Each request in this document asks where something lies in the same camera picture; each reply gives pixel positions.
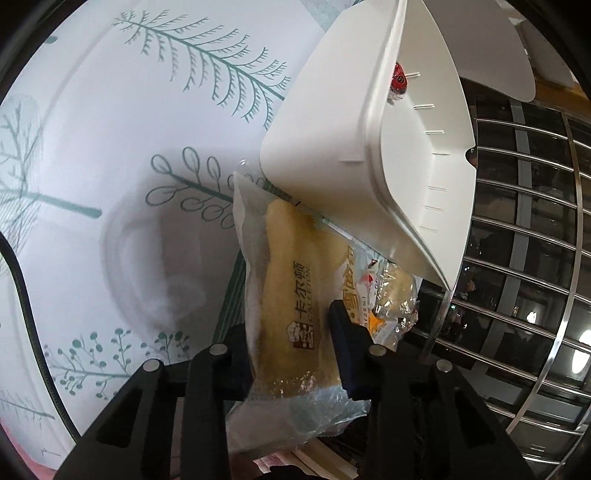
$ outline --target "leaf pattern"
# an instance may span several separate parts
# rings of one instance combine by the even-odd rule
[[[206,222],[219,220],[222,229],[234,227],[233,198],[231,194],[223,192],[226,187],[230,193],[234,191],[232,175],[226,178],[226,187],[222,188],[222,169],[216,157],[209,156],[205,162],[205,170],[209,177],[207,181],[202,180],[201,159],[193,147],[183,148],[182,158],[186,169],[193,174],[190,177],[176,174],[164,156],[157,154],[152,157],[152,169],[156,173],[166,175],[175,183],[150,190],[145,197],[146,203],[150,206],[159,206],[170,202],[177,194],[185,195],[178,204],[183,212],[200,212],[201,218]]]
[[[131,333],[131,330],[117,328],[110,341],[103,346],[99,334],[92,332],[86,338],[81,335],[73,339],[71,347],[66,351],[58,348],[56,353],[45,344],[44,354],[47,366],[54,374],[53,381],[73,397],[90,383],[97,389],[96,398],[109,400],[137,368],[136,365],[131,368],[131,364],[137,363],[139,352],[134,351],[132,342],[126,341]],[[181,331],[170,334],[160,332],[155,343],[159,343],[161,338],[170,338],[163,344],[164,349],[148,348],[147,343],[140,345],[144,357],[161,358],[168,365],[189,359],[188,336],[183,336]]]
[[[158,62],[170,58],[170,81],[177,76],[181,52],[189,63],[183,92],[193,87],[211,85],[211,99],[217,105],[239,113],[246,122],[265,114],[263,126],[268,129],[274,115],[275,101],[284,100],[291,78],[285,75],[287,62],[269,60],[269,49],[259,54],[251,52],[248,35],[237,28],[224,25],[210,27],[207,17],[196,21],[183,14],[172,17],[169,10],[158,15],[142,11],[123,12],[113,26],[131,33],[126,44],[143,37],[141,54],[149,56],[158,51]]]
[[[100,209],[77,205],[34,191],[34,166],[41,159],[43,130],[36,101],[11,95],[0,105],[0,231],[18,254],[33,228],[41,203],[90,218]],[[8,269],[0,257],[0,276]]]
[[[20,421],[39,421],[41,419],[55,420],[56,418],[33,406],[33,403],[27,398],[21,398],[18,393],[11,394],[7,390],[0,390],[0,407],[2,411],[12,411]]]

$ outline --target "plastic bread bag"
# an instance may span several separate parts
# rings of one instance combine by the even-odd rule
[[[392,262],[378,274],[374,314],[385,321],[410,318],[417,301],[415,278]]]
[[[255,381],[226,419],[230,453],[252,458],[334,434],[365,415],[340,386],[326,312],[334,299],[369,317],[365,251],[322,219],[234,175],[234,219],[246,261],[246,341]],[[351,285],[359,284],[358,292]]]

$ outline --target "tree drawing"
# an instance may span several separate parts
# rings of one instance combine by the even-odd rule
[[[13,412],[18,421],[21,421],[21,419],[26,421],[56,419],[53,415],[35,408],[29,399],[21,398],[18,393],[11,394],[7,390],[0,390],[0,407],[2,407],[2,411]]]
[[[88,337],[80,335],[72,340],[67,350],[58,348],[56,353],[45,344],[44,354],[53,376],[53,381],[61,385],[70,395],[82,390],[90,383],[98,391],[97,398],[109,400],[118,388],[134,373],[131,368],[133,346],[126,341],[131,330],[117,328],[109,343],[103,347],[99,335],[92,332]],[[154,347],[142,343],[145,357],[160,358],[166,365],[188,360],[190,357],[189,337],[181,331],[166,334],[160,332]]]
[[[7,97],[0,105],[0,231],[18,254],[45,203],[89,218],[102,211],[44,195],[32,188],[34,166],[41,158],[42,128],[36,101],[25,95]],[[7,272],[0,258],[0,276]]]
[[[170,61],[170,81],[178,75],[180,62],[188,62],[187,79],[183,92],[192,87],[209,84],[211,98],[217,105],[228,107],[232,116],[240,116],[251,122],[264,113],[263,126],[268,129],[273,120],[274,103],[284,100],[291,78],[285,75],[286,62],[269,59],[269,49],[252,53],[248,35],[237,28],[224,25],[211,26],[203,17],[189,20],[188,15],[177,17],[163,10],[152,16],[145,10],[124,12],[113,23],[131,36],[126,44],[142,39],[141,53],[154,53],[158,62]]]
[[[170,162],[160,154],[152,157],[152,170],[161,175],[169,177],[174,184],[163,185],[153,188],[148,192],[145,201],[148,205],[155,207],[170,202],[175,197],[181,196],[183,199],[178,206],[183,212],[200,212],[201,218],[206,222],[215,222],[220,220],[222,229],[229,229],[234,226],[234,217],[232,214],[234,191],[233,174],[222,180],[222,171],[217,158],[209,156],[205,162],[204,169],[209,177],[207,182],[202,181],[203,170],[199,154],[193,147],[183,148],[183,164],[190,172],[190,176],[182,176],[173,171]],[[263,182],[264,179],[257,179],[256,182]],[[222,192],[221,182],[230,192]]]

